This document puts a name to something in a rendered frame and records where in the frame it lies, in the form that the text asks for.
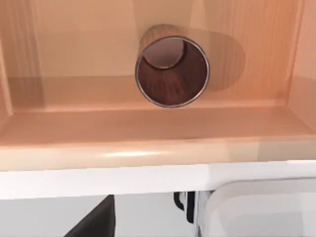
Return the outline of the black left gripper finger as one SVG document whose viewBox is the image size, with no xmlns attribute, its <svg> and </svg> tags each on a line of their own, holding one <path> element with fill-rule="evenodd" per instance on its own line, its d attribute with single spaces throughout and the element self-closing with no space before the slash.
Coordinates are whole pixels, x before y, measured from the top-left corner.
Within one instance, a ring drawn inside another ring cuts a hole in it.
<svg viewBox="0 0 316 237">
<path fill-rule="evenodd" d="M 108 195 L 64 237 L 115 237 L 115 196 Z"/>
</svg>

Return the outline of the open wooden shelf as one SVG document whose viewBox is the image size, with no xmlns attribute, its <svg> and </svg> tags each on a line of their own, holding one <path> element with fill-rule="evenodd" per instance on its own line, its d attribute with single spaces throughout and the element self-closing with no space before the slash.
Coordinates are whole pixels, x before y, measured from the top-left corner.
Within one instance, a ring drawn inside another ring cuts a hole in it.
<svg viewBox="0 0 316 237">
<path fill-rule="evenodd" d="M 177 26 L 210 78 L 179 108 L 135 80 Z M 316 0 L 0 0 L 0 171 L 316 159 Z"/>
</svg>

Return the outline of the pale grey rounded box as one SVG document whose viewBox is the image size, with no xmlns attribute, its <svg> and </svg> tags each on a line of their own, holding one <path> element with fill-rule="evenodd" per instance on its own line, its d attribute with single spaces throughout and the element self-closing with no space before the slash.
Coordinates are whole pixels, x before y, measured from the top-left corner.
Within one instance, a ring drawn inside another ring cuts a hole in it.
<svg viewBox="0 0 316 237">
<path fill-rule="evenodd" d="M 200 216 L 201 237 L 316 237 L 316 178 L 222 185 Z"/>
</svg>

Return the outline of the wooden cup with metal rim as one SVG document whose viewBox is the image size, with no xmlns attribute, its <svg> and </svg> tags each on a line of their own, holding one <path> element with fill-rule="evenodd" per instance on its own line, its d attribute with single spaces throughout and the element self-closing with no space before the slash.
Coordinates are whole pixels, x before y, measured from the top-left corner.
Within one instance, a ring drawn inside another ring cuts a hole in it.
<svg viewBox="0 0 316 237">
<path fill-rule="evenodd" d="M 136 84 L 151 103 L 179 108 L 195 101 L 210 78 L 210 63 L 202 49 L 177 26 L 158 24 L 139 41 Z"/>
</svg>

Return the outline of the black curved bracket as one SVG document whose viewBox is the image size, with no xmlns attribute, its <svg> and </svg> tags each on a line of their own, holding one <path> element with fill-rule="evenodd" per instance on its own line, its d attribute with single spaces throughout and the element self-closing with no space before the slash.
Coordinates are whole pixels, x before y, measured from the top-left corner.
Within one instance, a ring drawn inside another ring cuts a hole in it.
<svg viewBox="0 0 316 237">
<path fill-rule="evenodd" d="M 174 192 L 173 201 L 177 208 L 186 213 L 186 219 L 189 223 L 195 222 L 195 201 L 196 193 L 191 192 Z"/>
</svg>

